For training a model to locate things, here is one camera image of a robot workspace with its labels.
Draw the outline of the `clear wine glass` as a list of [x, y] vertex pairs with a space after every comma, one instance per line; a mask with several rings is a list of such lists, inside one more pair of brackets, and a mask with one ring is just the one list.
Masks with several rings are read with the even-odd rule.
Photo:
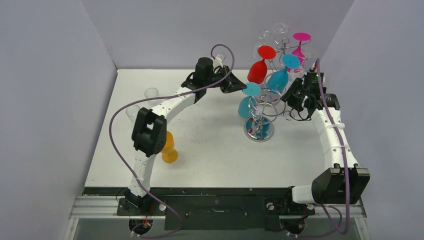
[[141, 108], [137, 104], [132, 104], [125, 109], [125, 113], [132, 123], [135, 123], [140, 109]]
[[[160, 96], [159, 91], [157, 88], [154, 87], [150, 87], [148, 89], [145, 90], [144, 92], [144, 96], [146, 99], [152, 99], [152, 98], [157, 98]], [[156, 105], [159, 105], [162, 102], [161, 99], [153, 99], [153, 100], [149, 100], [146, 102], [146, 104], [152, 108]]]

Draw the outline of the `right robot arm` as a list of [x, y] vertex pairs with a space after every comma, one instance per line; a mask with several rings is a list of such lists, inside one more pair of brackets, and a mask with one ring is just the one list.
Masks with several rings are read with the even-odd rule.
[[356, 204], [365, 190], [370, 173], [360, 167], [344, 133], [341, 106], [333, 93], [327, 93], [323, 73], [307, 72], [296, 78], [280, 98], [292, 110], [307, 110], [307, 119], [316, 127], [321, 143], [324, 171], [310, 185], [295, 186], [282, 199], [283, 209], [296, 213], [302, 204]]

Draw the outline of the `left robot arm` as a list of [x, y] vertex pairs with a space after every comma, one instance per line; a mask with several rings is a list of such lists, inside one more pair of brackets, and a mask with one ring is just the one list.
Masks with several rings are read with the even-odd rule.
[[153, 201], [157, 198], [150, 189], [156, 156], [164, 153], [171, 162], [178, 158], [173, 137], [167, 130], [168, 123], [184, 109], [197, 103], [208, 88], [219, 88], [222, 93], [229, 94], [245, 90], [247, 86], [234, 76], [229, 66], [215, 66], [212, 58], [201, 57], [194, 72], [187, 76], [173, 98], [138, 111], [131, 133], [135, 150], [134, 164], [130, 168], [132, 179], [124, 194], [129, 208], [136, 215], [153, 211]]

